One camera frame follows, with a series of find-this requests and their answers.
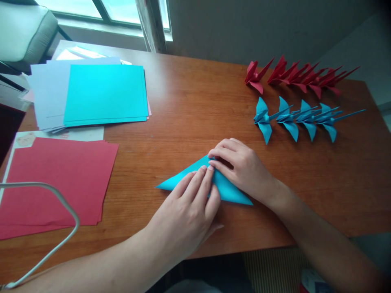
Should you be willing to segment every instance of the origami crane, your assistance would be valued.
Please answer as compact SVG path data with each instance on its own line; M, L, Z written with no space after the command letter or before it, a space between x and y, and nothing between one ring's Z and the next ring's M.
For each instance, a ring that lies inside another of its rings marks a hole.
M164 181L163 183L156 186L156 188L173 190L175 186L192 171L197 171L201 166L209 166L209 161L213 159L209 159L208 156L203 157L199 161L195 162L190 167L184 169L179 174L171 177L170 179ZM253 203L248 199L240 190L233 185L219 170L215 170L212 178L212 182L216 184L219 189L221 199L224 201L231 201L234 203L242 203L246 205L252 206Z
M343 71L336 75L336 72L341 69L342 66L337 69L323 68L318 72L314 72L314 69L319 62L314 66L307 63L304 67L298 69L299 62L300 61L293 63L293 65L286 70L287 61L285 61L284 55L282 55L276 68L273 70L270 78L268 79L268 83L277 85L282 82L287 85L295 85L304 93L307 93L307 87L309 87L315 92L316 96L321 99L322 89L330 89L336 94L336 96L339 96L340 90L338 90L335 85L360 68L357 67L350 72Z
M337 137L337 130L334 128L335 122L365 111L365 109L363 109L363 110L360 110L360 111L357 111L354 113L347 114L345 116L340 116L340 117L334 118L335 116L341 114L343 111L337 111L337 112L333 113L332 111L334 111L338 107L331 109L329 106L327 106L325 104L322 104L322 103L320 103L320 104L322 107L322 113L314 117L315 123L319 124L319 125L323 125L324 128L326 128L326 130L330 134L332 142L334 142L335 138Z
M288 103L280 97L280 115L277 117L277 123L284 124L285 128L290 132L295 142L297 142L297 138L299 138L299 129L294 122L296 115L300 111L290 112L290 107Z
M270 121L277 118L282 112L286 111L292 106L288 106L287 108L284 108L282 110L280 108L279 112L273 114L272 116L269 116L268 106L265 104L264 100L261 97L259 97L258 104L257 104L257 114L254 117L255 120L254 124L258 124L259 129L262 131L264 135L266 144L268 144L270 136L272 135L272 127L270 126Z
M255 88L257 91L259 91L260 94L264 93L264 88L262 87L262 84L260 83L261 78L265 75L266 71L268 71L270 65L272 64L274 58L272 61L270 61L260 73L257 72L257 66L258 61L250 63L250 65L247 68L247 76L244 80L246 85L251 85L253 88Z
M314 141L314 137L316 134L316 125L314 124L315 119L314 116L321 112L321 110L315 110L317 107L311 108L304 100L301 101L301 109L300 113L296 115L296 123L303 124L310 134L311 141Z
M285 70L287 61L285 61L284 55L282 55L280 61L278 61L276 68L273 70L272 74L270 75L270 78L268 79L268 83L274 85L280 84L281 82L289 84L287 78L296 69L299 62L300 61L293 63L291 68Z

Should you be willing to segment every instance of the chair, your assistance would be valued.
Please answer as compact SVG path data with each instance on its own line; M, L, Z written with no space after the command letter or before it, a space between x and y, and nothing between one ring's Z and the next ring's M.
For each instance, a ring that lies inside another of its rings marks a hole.
M57 33L71 40L34 0L0 0L0 73L30 73L31 64L44 62Z

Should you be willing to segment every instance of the white cable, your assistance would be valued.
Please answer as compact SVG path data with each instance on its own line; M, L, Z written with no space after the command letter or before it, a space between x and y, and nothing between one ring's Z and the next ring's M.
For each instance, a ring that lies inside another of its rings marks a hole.
M24 275L18 281L7 284L5 286L5 289L12 289L15 288L16 286L19 286L23 281L25 281L29 276L31 276L32 273L34 273L40 266L42 266L43 263L46 262L49 257L51 257L61 246L63 246L76 233L77 229L80 226L80 220L75 210L72 209L72 207L68 204L68 202L62 196L62 194L53 186L41 182L0 183L0 188L16 188L16 187L29 187L29 186L43 187L53 192L57 196L58 200L63 204L63 206L66 207L66 209L71 213L71 215L75 219L76 225L72 230L72 232L68 235L68 237L66 237L59 245L53 248L52 251L49 252L43 259L41 259L41 261L37 263L35 267L33 267L26 275Z

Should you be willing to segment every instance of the finger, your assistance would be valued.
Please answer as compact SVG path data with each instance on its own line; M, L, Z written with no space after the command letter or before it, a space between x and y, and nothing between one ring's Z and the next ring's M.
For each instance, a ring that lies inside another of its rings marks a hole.
M237 143L234 140L229 140L226 138L226 139L223 139L221 142L219 142L217 144L217 146L215 147L215 149L217 149L219 147L224 147L226 149L230 149L231 151L238 151L242 147L242 145Z
M208 169L206 170L204 179L202 179L200 189L198 189L198 192L195 195L193 201L198 207L201 207L202 211L205 211L205 204L208 199L209 191L211 190L212 178L214 172L215 172L215 168L213 166L209 166Z
M230 149L226 149L223 147L218 147L215 149L211 149L208 153L208 158L212 157L221 157L227 162L230 162L232 165L235 163L235 158L237 157L237 153L231 151Z
M183 177L182 180L179 181L179 183L171 191L171 193L169 194L168 197L176 198L176 199L180 198L182 196L182 194L185 192L187 186L189 185L191 179L194 177L195 174L196 174L196 172L193 171L193 172L190 172L189 174L187 174L185 177Z
M233 180L233 170L228 168L226 165L224 165L220 161L211 160L209 161L209 165L215 167L217 170L219 170L225 177L228 178L229 181Z
M198 189L200 189L202 179L204 178L206 173L206 166L201 166L201 168L198 169L197 173L193 176L190 183L188 184L186 191L183 193L182 198L192 202L198 192Z
M210 236L212 236L213 233L216 232L216 230L219 230L219 229L221 229L223 227L224 227L224 225L221 224L221 223L212 223L212 225L209 227L209 230L206 232L204 238L202 238L201 243L200 243L200 245L198 247L200 247L202 244L204 244L204 242L206 240L208 240L208 238Z
M242 143L240 140L237 140L236 138L230 138L230 140L233 140L234 142L237 142L238 144L241 144L244 147L248 147L244 143Z
M211 223L215 218L217 210L220 207L220 192L215 184L211 188L211 196L208 199L205 207L205 217Z

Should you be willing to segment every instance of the red origami crane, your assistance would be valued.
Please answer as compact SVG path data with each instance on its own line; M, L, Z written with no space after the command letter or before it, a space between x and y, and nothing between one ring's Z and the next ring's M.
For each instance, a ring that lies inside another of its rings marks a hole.
M272 64L274 58L272 61L270 61L260 73L257 72L257 66L258 61L250 63L250 65L247 68L247 76L244 80L246 85L250 84L253 88L255 88L257 91L260 92L260 94L263 94L264 88L262 87L262 84L260 83L261 78L265 75L266 71L268 71L270 65Z
M311 88L316 96L321 99L322 89L330 89L337 96L340 95L340 91L335 87L335 85L346 78L348 75L356 71L358 68L353 69L352 71L346 73L346 71L341 72L338 75L335 75L336 71L341 69L342 66L337 69L332 68L323 68L318 72L314 72L315 67L319 64L316 63L311 67L311 64L307 63L303 68L298 69L297 65L300 61L293 63L293 65L286 70L287 61L285 61L284 55L282 55L280 61L278 62L276 68L273 70L268 83L277 85L285 83L287 85L296 85L298 86L304 93L307 92L307 86Z

